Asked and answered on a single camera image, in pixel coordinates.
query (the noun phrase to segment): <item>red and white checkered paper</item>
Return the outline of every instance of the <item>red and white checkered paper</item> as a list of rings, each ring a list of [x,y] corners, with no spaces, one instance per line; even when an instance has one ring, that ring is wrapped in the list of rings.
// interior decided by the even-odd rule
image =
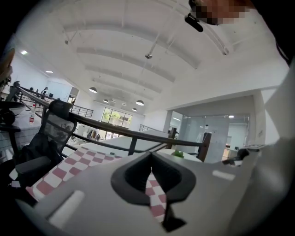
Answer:
[[[27,187],[26,189],[39,201],[52,190],[61,186],[81,171],[119,158],[121,157],[92,151],[82,147],[64,159],[43,178],[39,179],[32,187]],[[146,195],[150,197],[150,207],[153,216],[160,222],[163,221],[166,208],[166,195],[152,173],[147,180]]]

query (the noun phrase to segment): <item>white arched ceiling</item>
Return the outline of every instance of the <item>white arched ceiling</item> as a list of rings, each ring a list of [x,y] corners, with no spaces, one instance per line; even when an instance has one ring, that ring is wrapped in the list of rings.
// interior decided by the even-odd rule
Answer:
[[[197,101],[194,86],[200,85],[195,75],[235,61],[231,58],[254,47],[273,44],[256,12],[234,24],[202,24],[204,32],[197,32],[184,22],[188,0],[52,0],[41,10],[38,20],[28,17],[31,23],[21,27],[19,39],[93,99],[114,98],[130,106],[141,99],[146,104],[142,112]],[[159,31],[153,58],[146,59]],[[88,91],[92,86],[98,94]],[[210,96],[206,89],[202,94]]]

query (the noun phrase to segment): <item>mesh chair back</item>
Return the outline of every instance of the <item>mesh chair back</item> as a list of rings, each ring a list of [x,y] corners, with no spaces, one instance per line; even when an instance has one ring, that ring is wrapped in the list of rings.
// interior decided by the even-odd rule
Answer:
[[[76,126],[77,122],[74,119],[69,117],[66,120],[48,111],[42,121],[39,133],[47,135],[49,141],[53,139],[57,144],[58,151],[61,153]]]

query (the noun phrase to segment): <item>water bottle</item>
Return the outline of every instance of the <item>water bottle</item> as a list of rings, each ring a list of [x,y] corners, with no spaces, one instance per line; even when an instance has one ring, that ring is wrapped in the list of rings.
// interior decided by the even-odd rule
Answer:
[[[33,104],[33,107],[31,108],[31,110],[29,112],[29,122],[30,122],[30,124],[32,124],[34,122],[35,109],[36,109],[36,104]]]

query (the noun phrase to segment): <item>recessed light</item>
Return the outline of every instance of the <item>recessed light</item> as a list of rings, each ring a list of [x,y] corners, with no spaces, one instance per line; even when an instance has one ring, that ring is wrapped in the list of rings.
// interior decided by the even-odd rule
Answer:
[[[95,93],[95,94],[97,93],[97,90],[96,90],[95,87],[91,87],[91,88],[89,89],[89,91],[92,92],[92,93]]]
[[[136,104],[137,104],[137,105],[140,105],[140,106],[144,106],[144,103],[143,103],[142,100],[138,100],[138,101],[136,102]]]

